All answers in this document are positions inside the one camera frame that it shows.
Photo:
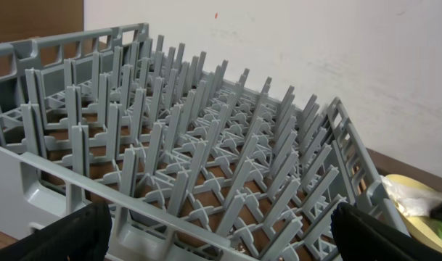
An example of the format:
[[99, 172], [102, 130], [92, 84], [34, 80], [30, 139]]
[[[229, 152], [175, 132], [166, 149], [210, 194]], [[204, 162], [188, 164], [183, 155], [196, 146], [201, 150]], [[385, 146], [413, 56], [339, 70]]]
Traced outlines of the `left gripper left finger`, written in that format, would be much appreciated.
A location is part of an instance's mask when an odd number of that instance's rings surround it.
[[112, 220], [106, 202], [94, 202], [0, 249], [0, 260], [103, 260]]

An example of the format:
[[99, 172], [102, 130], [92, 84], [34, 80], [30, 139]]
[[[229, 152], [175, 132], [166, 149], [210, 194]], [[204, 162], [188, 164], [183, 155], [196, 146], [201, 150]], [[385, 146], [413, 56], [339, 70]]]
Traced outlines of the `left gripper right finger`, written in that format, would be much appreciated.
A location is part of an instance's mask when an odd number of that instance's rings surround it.
[[331, 232], [343, 260], [442, 261], [442, 253], [342, 202], [331, 214]]

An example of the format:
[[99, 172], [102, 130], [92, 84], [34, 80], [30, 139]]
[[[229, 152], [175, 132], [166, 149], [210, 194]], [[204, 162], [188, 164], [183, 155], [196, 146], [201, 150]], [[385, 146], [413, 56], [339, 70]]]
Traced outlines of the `white paper napkin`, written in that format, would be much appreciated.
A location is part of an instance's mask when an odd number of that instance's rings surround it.
[[380, 176], [389, 198], [405, 217], [428, 217], [442, 203], [442, 192], [399, 174]]

